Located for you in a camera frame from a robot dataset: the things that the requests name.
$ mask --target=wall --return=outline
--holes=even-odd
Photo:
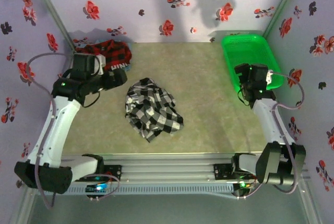
[[[126,195],[92,203],[86,196],[58,196],[52,211],[44,209],[41,197],[37,197],[28,223],[308,223],[299,192],[285,195],[271,185],[238,201],[210,195]]]
[[[51,0],[74,42],[209,42],[262,34],[281,0]]]
[[[268,36],[282,71],[305,89],[305,104],[282,113],[297,143],[306,148],[306,164],[326,223],[334,220],[333,12],[332,0],[288,0]],[[301,99],[298,86],[287,79],[277,95],[289,105]]]
[[[22,190],[14,166],[32,150],[50,104],[29,81],[25,63],[37,54],[69,47],[42,0],[0,0],[0,6],[0,222],[8,223]],[[48,56],[32,63],[31,71],[51,90],[64,62],[62,56]]]

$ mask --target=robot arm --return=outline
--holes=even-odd
[[[29,187],[37,188],[34,177],[35,166],[39,166],[42,188],[60,194],[67,191],[71,182],[85,175],[103,171],[103,159],[95,155],[83,155],[75,160],[61,162],[68,131],[76,113],[83,106],[86,95],[112,89],[127,80],[123,70],[104,72],[103,64],[105,57],[102,55],[75,54],[72,69],[54,83],[52,96],[56,113],[52,112],[51,105],[41,135],[27,162],[17,162],[14,169]],[[51,119],[53,119],[52,125],[40,155],[40,162],[36,164],[38,150]]]
[[[258,116],[264,136],[268,142],[258,157],[250,154],[237,154],[233,157],[234,172],[247,171],[256,176],[259,183],[291,186],[294,181],[293,167],[287,144],[291,147],[296,163],[297,175],[302,172],[306,151],[296,145],[284,127],[278,111],[275,95],[266,89],[271,81],[265,65],[242,64],[235,67],[241,83],[241,93],[250,108]]]

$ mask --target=floral wallpaper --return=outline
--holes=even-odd
[[[288,0],[267,37],[282,71],[298,80],[305,102],[282,110],[287,129],[306,148],[306,165],[324,223],[334,212],[334,25],[330,0]],[[299,87],[291,79],[277,89],[284,104],[298,107]]]
[[[45,52],[68,52],[69,46],[42,0],[0,0],[0,185],[1,223],[9,223],[21,193],[14,174],[36,143],[50,106],[43,91],[31,84],[27,61]],[[65,59],[48,56],[31,64],[31,76],[52,88]]]
[[[232,33],[262,34],[280,1],[51,0],[74,43],[213,42]],[[287,19],[282,35],[288,30]]]

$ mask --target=gray cable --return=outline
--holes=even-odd
[[[46,198],[46,195],[44,193],[44,190],[41,186],[41,181],[40,181],[40,178],[39,178],[39,175],[38,175],[38,168],[39,168],[39,165],[40,165],[40,161],[41,161],[41,155],[42,155],[42,150],[43,150],[43,147],[44,147],[44,144],[45,144],[45,141],[46,141],[46,138],[47,136],[49,135],[49,132],[52,128],[52,124],[55,120],[55,116],[56,116],[56,103],[51,95],[51,93],[49,92],[49,90],[47,88],[45,88],[43,85],[37,83],[32,77],[31,77],[31,74],[30,74],[30,64],[31,62],[33,62],[34,60],[36,60],[37,58],[40,58],[40,57],[43,57],[43,56],[48,56],[48,55],[62,55],[62,56],[66,56],[68,57],[66,54],[64,53],[42,53],[42,54],[39,54],[33,58],[31,58],[28,62],[27,62],[27,66],[26,66],[26,73],[27,73],[27,76],[29,78],[29,80],[34,83],[37,87],[39,87],[40,89],[42,89],[43,91],[45,91],[48,96],[51,98],[51,105],[52,105],[52,117],[51,117],[51,120],[50,120],[50,123],[49,125],[47,126],[47,129],[46,129],[46,132],[43,136],[43,139],[41,141],[41,145],[39,146],[38,148],[38,152],[37,152],[37,157],[36,157],[36,163],[35,163],[35,169],[34,169],[34,176],[35,176],[35,180],[36,180],[36,185],[37,185],[37,189],[38,191],[40,192],[41,196],[42,196],[42,199],[44,201],[44,204],[45,206],[47,207],[47,209],[51,209],[54,205],[54,201],[55,201],[55,196],[56,196],[56,193],[53,194],[52,196],[52,201],[51,201],[51,204],[49,203],[49,201],[47,200]],[[105,177],[109,177],[109,178],[112,178],[112,179],[115,179],[117,180],[118,182],[118,187],[117,189],[115,189],[114,191],[112,191],[111,193],[109,194],[106,194],[102,197],[100,197],[100,199],[103,199],[103,198],[106,198],[108,196],[110,196],[111,194],[113,194],[116,190],[118,190],[118,188],[120,187],[120,181],[118,180],[118,178],[112,176],[112,175],[108,175],[108,174],[90,174],[90,175],[87,175],[86,177],[93,177],[93,176],[105,176]]]
[[[277,126],[278,126],[279,131],[280,131],[280,134],[283,136],[284,143],[287,146],[288,153],[289,153],[289,156],[290,156],[290,159],[291,159],[292,169],[293,169],[293,183],[292,183],[291,189],[289,189],[289,190],[286,191],[286,190],[283,190],[283,189],[279,188],[276,185],[274,185],[274,187],[277,188],[279,191],[281,191],[283,193],[292,194],[296,190],[296,188],[297,188],[297,185],[298,185],[298,176],[299,175],[297,174],[297,165],[296,165],[296,161],[293,158],[293,153],[292,153],[291,147],[289,145],[289,142],[288,142],[287,138],[284,135],[284,131],[283,131],[281,125],[279,124],[278,118],[277,118],[276,113],[275,113],[275,109],[277,107],[282,107],[282,108],[289,109],[289,110],[297,110],[304,103],[305,92],[304,92],[304,89],[303,89],[302,85],[295,78],[293,78],[293,77],[291,77],[289,75],[281,74],[281,73],[276,73],[276,72],[272,72],[272,73],[275,74],[275,75],[280,75],[280,76],[283,76],[283,77],[286,77],[288,79],[293,80],[299,86],[299,88],[300,88],[300,90],[302,92],[302,100],[301,100],[301,103],[298,106],[296,106],[296,107],[289,107],[289,106],[284,105],[282,103],[277,103],[271,109],[272,116],[273,116],[274,120],[276,121]]]

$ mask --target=fabric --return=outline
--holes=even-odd
[[[76,48],[78,53],[102,54],[105,56],[104,70],[118,68],[128,69],[132,54],[128,45],[124,42],[108,40],[98,44],[86,45],[84,48]]]
[[[129,88],[125,117],[138,134],[151,142],[162,131],[173,134],[183,128],[183,118],[174,107],[174,97],[145,78]]]

